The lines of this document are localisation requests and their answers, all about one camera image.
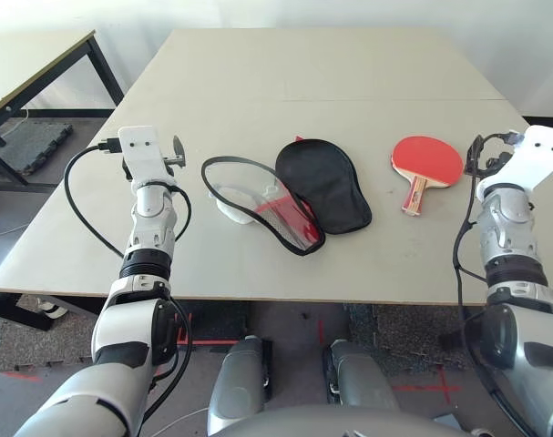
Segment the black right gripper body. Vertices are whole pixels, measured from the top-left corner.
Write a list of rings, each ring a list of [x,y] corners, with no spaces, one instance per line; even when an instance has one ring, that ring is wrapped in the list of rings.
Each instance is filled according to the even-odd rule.
[[[484,176],[493,176],[512,158],[512,154],[501,152],[496,158],[489,158],[486,167],[483,169]]]

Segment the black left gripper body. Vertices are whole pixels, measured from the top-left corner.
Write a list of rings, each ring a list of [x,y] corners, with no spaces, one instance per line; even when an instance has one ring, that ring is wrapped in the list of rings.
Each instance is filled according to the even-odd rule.
[[[185,168],[186,167],[186,160],[182,155],[175,156],[174,158],[164,158],[163,162],[165,164],[165,168],[169,175],[172,177],[175,176],[173,166],[178,168]]]

